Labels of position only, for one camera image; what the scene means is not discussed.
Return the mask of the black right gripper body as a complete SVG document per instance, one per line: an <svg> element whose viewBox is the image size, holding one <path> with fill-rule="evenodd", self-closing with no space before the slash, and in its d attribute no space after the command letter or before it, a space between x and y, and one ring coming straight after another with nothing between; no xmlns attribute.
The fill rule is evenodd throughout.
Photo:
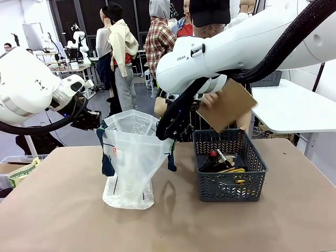
<svg viewBox="0 0 336 252"><path fill-rule="evenodd" d="M191 125L190 112L183 113L180 121L175 125L175 130L169 135L170 139L177 142L192 142L195 128Z"/></svg>

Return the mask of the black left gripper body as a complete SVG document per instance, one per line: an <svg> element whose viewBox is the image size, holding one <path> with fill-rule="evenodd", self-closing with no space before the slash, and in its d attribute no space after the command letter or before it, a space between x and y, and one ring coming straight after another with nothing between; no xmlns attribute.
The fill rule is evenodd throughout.
<svg viewBox="0 0 336 252"><path fill-rule="evenodd" d="M91 111L89 109L85 109L72 121L70 126L80 130L88 131L99 128L101 126L101 122L101 111Z"/></svg>

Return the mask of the person's right hand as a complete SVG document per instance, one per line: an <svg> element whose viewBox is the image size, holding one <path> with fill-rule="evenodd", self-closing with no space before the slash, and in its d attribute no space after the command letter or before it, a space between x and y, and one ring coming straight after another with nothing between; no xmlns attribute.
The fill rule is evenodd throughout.
<svg viewBox="0 0 336 252"><path fill-rule="evenodd" d="M214 93L206 93L203 95L201 99L201 105L210 110L214 103L218 100L219 98L219 92L214 92Z"/></svg>

